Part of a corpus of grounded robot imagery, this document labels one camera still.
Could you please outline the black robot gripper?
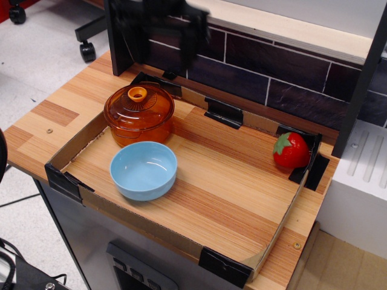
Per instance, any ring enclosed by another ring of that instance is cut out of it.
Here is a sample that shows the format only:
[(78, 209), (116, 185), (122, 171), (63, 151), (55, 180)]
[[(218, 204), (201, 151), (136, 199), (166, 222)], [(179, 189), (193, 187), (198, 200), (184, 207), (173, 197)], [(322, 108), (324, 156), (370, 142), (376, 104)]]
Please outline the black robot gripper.
[(134, 62), (145, 63), (150, 54), (152, 33), (180, 36), (181, 66), (189, 69), (201, 41), (209, 39), (208, 11), (186, 1), (138, 1), (135, 18), (118, 18), (116, 23)]

